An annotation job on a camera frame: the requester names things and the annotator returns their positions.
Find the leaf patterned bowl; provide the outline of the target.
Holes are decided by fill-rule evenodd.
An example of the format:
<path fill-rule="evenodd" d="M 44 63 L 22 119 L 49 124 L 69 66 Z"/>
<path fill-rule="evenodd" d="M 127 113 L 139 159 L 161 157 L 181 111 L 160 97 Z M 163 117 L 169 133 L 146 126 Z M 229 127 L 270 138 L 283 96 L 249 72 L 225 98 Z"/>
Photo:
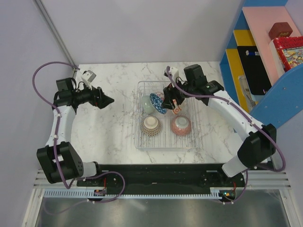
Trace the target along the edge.
<path fill-rule="evenodd" d="M 191 121 L 186 116 L 176 116 L 170 123 L 171 131 L 177 136 L 186 136 L 191 133 Z"/>

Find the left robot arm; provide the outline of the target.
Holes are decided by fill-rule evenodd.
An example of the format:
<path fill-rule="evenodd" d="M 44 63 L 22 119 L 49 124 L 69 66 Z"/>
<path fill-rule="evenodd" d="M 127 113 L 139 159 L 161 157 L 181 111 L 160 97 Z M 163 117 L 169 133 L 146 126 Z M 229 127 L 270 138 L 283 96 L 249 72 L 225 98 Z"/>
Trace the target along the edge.
<path fill-rule="evenodd" d="M 73 78 L 57 80 L 51 135 L 45 147 L 39 148 L 36 155 L 49 183 L 87 177 L 93 186 L 99 186 L 104 181 L 104 175 L 97 170 L 96 162 L 82 161 L 71 144 L 71 130 L 79 105 L 90 103 L 103 109 L 114 99 L 105 95 L 100 87 L 84 86 L 78 91 L 73 83 Z"/>

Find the grid patterned bowl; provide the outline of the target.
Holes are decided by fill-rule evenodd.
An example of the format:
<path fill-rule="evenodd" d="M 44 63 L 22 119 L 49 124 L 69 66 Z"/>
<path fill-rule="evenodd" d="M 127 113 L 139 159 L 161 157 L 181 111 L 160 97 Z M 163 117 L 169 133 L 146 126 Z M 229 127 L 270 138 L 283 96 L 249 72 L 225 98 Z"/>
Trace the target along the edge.
<path fill-rule="evenodd" d="M 140 129 L 144 135 L 153 137 L 161 132 L 162 126 L 161 122 L 156 117 L 147 116 L 142 120 Z"/>

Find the orange patterned bowl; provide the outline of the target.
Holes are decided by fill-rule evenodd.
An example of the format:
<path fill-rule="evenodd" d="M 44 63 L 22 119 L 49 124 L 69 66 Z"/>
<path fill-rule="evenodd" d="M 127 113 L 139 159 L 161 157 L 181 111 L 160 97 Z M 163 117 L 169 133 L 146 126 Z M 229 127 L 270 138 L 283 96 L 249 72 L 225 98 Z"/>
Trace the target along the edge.
<path fill-rule="evenodd" d="M 176 105 L 172 112 L 177 115 L 182 111 L 182 107 L 180 105 Z"/>

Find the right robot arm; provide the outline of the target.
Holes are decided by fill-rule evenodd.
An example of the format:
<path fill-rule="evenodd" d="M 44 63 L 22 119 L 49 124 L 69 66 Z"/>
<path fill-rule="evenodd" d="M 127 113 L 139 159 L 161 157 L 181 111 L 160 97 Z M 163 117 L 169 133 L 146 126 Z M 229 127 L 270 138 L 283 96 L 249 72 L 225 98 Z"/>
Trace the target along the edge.
<path fill-rule="evenodd" d="M 275 154 L 276 128 L 272 124 L 265 125 L 250 116 L 234 102 L 219 82 L 207 80 L 200 65 L 185 67 L 184 73 L 186 78 L 181 79 L 178 69 L 165 69 L 164 76 L 170 79 L 170 84 L 163 90 L 162 107 L 172 110 L 186 98 L 196 98 L 220 113 L 242 140 L 237 154 L 223 164 L 222 171 L 217 174 L 220 185 L 228 186 L 235 175 L 257 166 Z"/>

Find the green glass bowl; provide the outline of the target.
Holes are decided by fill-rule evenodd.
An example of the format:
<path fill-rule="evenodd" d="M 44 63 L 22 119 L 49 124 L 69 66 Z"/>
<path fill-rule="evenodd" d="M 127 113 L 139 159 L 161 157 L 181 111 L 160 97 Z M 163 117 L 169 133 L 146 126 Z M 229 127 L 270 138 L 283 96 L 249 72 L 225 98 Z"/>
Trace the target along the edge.
<path fill-rule="evenodd" d="M 154 113 L 154 106 L 151 103 L 150 97 L 148 95 L 144 95 L 141 98 L 142 107 L 146 114 Z"/>

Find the blue triangle patterned bowl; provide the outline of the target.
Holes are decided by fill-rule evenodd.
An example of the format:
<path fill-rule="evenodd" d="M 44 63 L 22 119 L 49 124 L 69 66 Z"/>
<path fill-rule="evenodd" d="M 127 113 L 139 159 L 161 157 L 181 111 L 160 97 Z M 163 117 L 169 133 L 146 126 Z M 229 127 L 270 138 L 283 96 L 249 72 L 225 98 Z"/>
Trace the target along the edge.
<path fill-rule="evenodd" d="M 163 101 L 159 96 L 157 96 L 155 93 L 150 94 L 150 101 L 153 107 L 160 113 L 160 114 L 166 114 L 167 109 L 162 107 Z"/>

